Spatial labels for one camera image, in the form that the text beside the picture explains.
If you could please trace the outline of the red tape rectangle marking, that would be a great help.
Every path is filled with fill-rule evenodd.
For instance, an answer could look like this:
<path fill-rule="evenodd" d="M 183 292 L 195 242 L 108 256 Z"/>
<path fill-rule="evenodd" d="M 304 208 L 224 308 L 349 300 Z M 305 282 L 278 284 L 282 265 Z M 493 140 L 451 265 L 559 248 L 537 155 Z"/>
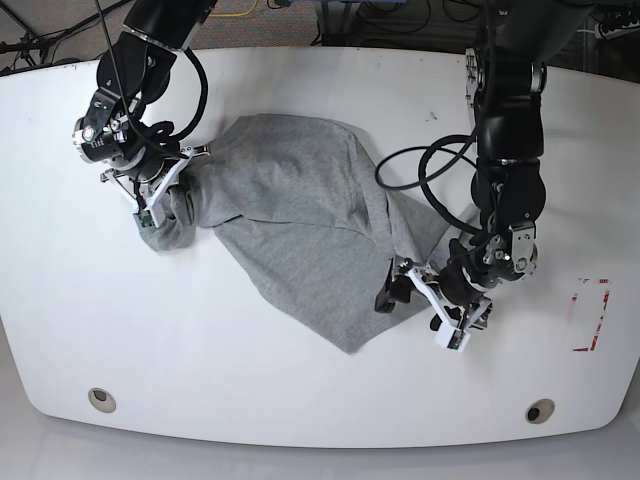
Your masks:
<path fill-rule="evenodd" d="M 590 352 L 595 349 L 611 286 L 610 279 L 578 279 L 571 298 L 568 325 L 568 342 L 573 352 Z"/>

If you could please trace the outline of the grey T-shirt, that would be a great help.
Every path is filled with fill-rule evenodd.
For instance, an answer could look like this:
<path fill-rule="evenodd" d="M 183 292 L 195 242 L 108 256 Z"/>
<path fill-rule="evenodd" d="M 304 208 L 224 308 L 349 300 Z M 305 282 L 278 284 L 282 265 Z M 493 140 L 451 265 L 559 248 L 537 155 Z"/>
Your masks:
<path fill-rule="evenodd" d="M 163 224 L 140 234 L 162 252 L 211 230 L 266 301 L 353 354 L 429 306 L 415 295 L 375 311 L 393 258 L 439 269 L 459 236 L 427 205 L 378 186 L 374 169 L 343 124 L 243 116 L 163 196 Z"/>

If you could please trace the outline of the black tripod stand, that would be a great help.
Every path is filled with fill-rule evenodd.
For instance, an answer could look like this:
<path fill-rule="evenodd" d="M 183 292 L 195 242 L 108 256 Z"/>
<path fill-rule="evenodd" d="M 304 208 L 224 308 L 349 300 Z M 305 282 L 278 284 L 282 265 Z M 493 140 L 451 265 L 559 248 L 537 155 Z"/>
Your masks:
<path fill-rule="evenodd" d="M 116 1 L 101 7 L 99 13 L 92 13 L 79 22 L 47 33 L 37 33 L 6 1 L 1 2 L 1 15 L 7 17 L 21 31 L 19 40 L 13 43 L 1 41 L 1 55 L 13 55 L 13 60 L 1 67 L 1 76 L 53 67 L 59 47 L 81 33 L 97 26 L 110 14 L 131 4 L 131 1 Z"/>

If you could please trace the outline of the white power strip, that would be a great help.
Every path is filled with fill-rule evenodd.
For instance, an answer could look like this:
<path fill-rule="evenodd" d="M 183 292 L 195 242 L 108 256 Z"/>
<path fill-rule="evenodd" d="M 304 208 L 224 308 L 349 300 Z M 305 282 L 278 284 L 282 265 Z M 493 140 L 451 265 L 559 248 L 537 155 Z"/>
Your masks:
<path fill-rule="evenodd" d="M 638 32 L 638 7 L 607 12 L 595 28 L 596 37 L 602 40 L 612 40 Z"/>

